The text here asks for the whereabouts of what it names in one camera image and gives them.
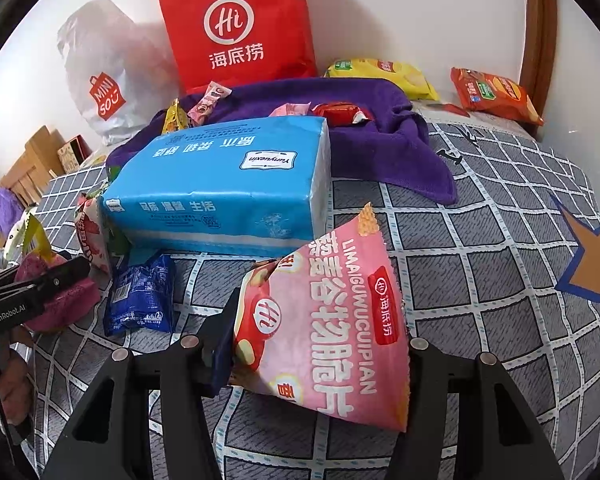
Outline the person's left hand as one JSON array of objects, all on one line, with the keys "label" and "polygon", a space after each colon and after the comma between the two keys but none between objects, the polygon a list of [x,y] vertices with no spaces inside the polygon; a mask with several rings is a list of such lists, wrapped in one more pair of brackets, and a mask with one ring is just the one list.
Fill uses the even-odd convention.
[{"label": "person's left hand", "polygon": [[27,362],[10,348],[15,342],[31,348],[33,340],[23,326],[10,332],[10,343],[7,345],[9,356],[0,377],[0,399],[7,422],[12,426],[19,426],[30,415],[34,387],[29,379]]}]

